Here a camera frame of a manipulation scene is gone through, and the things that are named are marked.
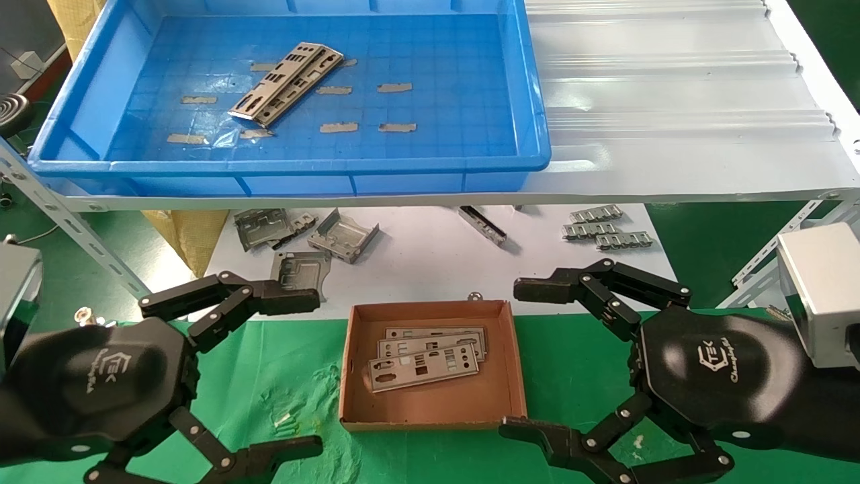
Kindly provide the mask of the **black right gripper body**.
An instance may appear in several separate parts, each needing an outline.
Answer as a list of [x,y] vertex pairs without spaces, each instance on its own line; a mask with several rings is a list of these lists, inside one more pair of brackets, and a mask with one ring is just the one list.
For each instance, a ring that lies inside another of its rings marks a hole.
[[651,414],[673,437],[746,448],[804,440],[798,405],[809,361],[791,325],[670,307],[642,324],[636,348]]

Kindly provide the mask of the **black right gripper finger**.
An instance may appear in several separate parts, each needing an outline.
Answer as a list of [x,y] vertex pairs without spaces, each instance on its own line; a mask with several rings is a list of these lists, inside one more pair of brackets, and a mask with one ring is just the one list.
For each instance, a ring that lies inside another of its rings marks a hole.
[[602,259],[585,268],[557,268],[549,278],[519,278],[514,298],[532,303],[580,303],[622,341],[632,341],[642,318],[619,296],[658,310],[688,307],[690,288],[633,266]]
[[688,433],[692,454],[633,467],[611,454],[611,447],[653,413],[648,393],[637,392],[587,433],[546,421],[506,416],[499,434],[535,444],[547,465],[578,471],[593,483],[712,483],[734,468],[734,459],[703,433]]

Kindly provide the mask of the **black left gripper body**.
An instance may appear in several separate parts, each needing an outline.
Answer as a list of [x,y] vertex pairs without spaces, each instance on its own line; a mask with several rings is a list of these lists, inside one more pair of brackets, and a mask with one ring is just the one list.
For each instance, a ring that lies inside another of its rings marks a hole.
[[184,334],[160,319],[87,325],[24,340],[24,460],[142,456],[175,428],[200,379]]

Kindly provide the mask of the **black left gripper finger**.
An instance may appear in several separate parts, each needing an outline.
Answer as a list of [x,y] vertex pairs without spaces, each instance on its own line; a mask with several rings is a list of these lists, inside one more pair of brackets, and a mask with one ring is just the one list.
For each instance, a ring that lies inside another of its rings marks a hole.
[[[284,463],[323,453],[323,439],[316,435],[252,444],[230,452],[188,408],[179,407],[172,411],[168,421],[211,463],[211,469],[200,478],[200,483],[270,483]],[[126,466],[131,460],[131,451],[115,447],[86,472],[84,482],[162,483],[127,471]]]
[[214,349],[253,315],[300,315],[319,307],[316,289],[285,289],[276,280],[246,280],[232,272],[145,295],[139,301],[142,316],[162,321],[207,309],[187,333],[191,346],[201,353]]

